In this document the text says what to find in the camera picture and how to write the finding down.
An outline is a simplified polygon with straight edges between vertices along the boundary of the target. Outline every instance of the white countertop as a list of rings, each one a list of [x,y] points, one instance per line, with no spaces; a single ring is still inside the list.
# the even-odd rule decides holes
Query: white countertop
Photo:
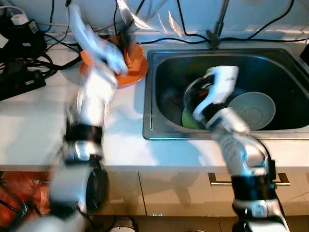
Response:
[[[222,43],[221,48],[282,47],[297,57],[301,43]],[[150,49],[205,49],[206,44],[152,44]],[[56,64],[75,54],[62,47],[50,53]],[[59,71],[46,86],[0,101],[0,170],[41,170],[61,144],[65,129],[64,105],[79,88],[79,65]],[[151,141],[142,136],[145,79],[119,88],[106,121],[103,149],[107,169],[225,171],[214,141]],[[278,170],[309,168],[309,140],[264,140]]]

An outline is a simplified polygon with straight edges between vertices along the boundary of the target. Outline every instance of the drawer handle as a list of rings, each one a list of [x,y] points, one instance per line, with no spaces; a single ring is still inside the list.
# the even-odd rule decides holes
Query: drawer handle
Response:
[[[278,173],[280,181],[274,181],[277,186],[290,186],[291,183],[289,182],[288,177],[285,173]],[[231,181],[217,181],[215,173],[208,173],[208,178],[211,183],[211,186],[231,186]]]

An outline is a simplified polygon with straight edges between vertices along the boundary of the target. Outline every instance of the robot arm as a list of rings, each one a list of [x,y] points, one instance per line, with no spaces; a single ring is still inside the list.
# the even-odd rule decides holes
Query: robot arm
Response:
[[[234,89],[238,68],[219,66],[209,73],[213,73],[213,70],[218,73],[214,85],[208,96],[195,108],[193,116],[218,142],[231,174],[235,195],[233,209],[240,219],[233,231],[288,232],[283,209],[275,192],[276,185],[273,183],[276,174],[274,161],[266,147],[250,135],[248,125],[233,109],[222,105]]]
[[[127,66],[116,46],[83,24],[77,5],[71,4],[70,12],[74,36],[94,62],[84,75],[84,86],[66,109],[60,167],[50,183],[51,214],[25,223],[19,232],[85,231],[83,214],[100,208],[108,196],[108,175],[101,164],[104,118],[118,87],[116,74],[126,73]]]

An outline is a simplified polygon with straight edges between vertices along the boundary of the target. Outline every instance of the stainless steel sink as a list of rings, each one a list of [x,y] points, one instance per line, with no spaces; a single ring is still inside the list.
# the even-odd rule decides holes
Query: stainless steel sink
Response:
[[[227,104],[258,91],[276,105],[273,120],[253,135],[262,139],[309,139],[309,74],[283,49],[152,50],[146,77],[143,136],[209,139],[206,130],[182,127],[186,87],[210,67],[235,65],[239,75]]]

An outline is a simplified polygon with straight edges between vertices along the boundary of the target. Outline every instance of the white wall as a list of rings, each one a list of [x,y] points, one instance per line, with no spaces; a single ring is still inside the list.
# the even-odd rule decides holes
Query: white wall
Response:
[[[37,22],[48,22],[52,0],[10,0],[16,6],[23,8],[29,18]],[[148,12],[151,0],[146,0],[140,16],[143,18]],[[153,5],[161,0],[152,0]],[[67,11],[64,6],[65,0],[55,0],[55,23],[67,23]],[[112,23],[115,0],[73,0],[80,5],[85,21],[93,26],[106,26]],[[140,0],[127,0],[133,11],[137,8]],[[187,31],[198,31],[205,34],[206,29],[213,29],[221,7],[221,0],[180,0]],[[281,15],[288,7],[290,0],[230,0],[230,5],[225,16],[223,36],[246,36],[252,31],[275,17]],[[169,0],[159,11],[163,24],[167,30],[171,30],[168,24],[168,10],[181,25],[176,0]],[[159,27],[158,17],[150,20],[149,24],[156,29]],[[309,0],[295,0],[291,12],[279,22],[267,28],[267,30],[289,30],[298,34],[295,37],[303,37],[300,31],[309,31]],[[273,39],[283,38],[283,32],[272,34]]]

